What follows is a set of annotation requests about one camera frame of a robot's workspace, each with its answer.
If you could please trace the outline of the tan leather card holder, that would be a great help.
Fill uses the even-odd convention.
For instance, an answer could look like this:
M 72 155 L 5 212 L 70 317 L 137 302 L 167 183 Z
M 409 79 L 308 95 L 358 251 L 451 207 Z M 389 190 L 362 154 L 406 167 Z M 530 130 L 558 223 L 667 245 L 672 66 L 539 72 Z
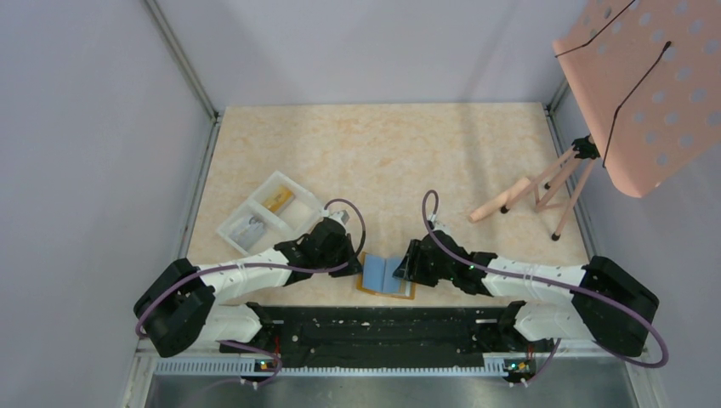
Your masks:
M 415 299 L 415 284 L 394 276 L 402 258 L 382 258 L 363 252 L 360 261 L 362 272 L 355 283 L 358 291 L 385 298 Z

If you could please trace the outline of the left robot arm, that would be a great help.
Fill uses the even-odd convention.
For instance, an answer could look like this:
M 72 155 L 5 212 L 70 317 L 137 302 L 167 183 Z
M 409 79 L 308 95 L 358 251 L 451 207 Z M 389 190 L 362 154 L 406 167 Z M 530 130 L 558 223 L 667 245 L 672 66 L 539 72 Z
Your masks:
M 171 262 L 133 306 L 139 338 L 161 357 L 183 353 L 198 342 L 269 347 L 273 330 L 249 306 L 230 300 L 267 288 L 290 286 L 312 275 L 344 277 L 362 271 L 343 222 L 325 217 L 299 238 L 225 263 Z

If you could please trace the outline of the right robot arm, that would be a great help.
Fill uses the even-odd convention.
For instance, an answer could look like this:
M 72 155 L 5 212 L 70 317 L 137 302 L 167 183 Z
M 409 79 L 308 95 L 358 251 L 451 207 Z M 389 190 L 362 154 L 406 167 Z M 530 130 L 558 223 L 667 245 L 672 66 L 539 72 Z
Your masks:
M 567 339 L 635 358 L 648 338 L 658 337 L 652 326 L 658 297 L 606 257 L 571 266 L 524 263 L 468 252 L 438 229 L 410 242 L 394 276 L 425 286 L 447 280 L 469 295 L 510 298 L 497 319 L 499 340 L 510 350 Z

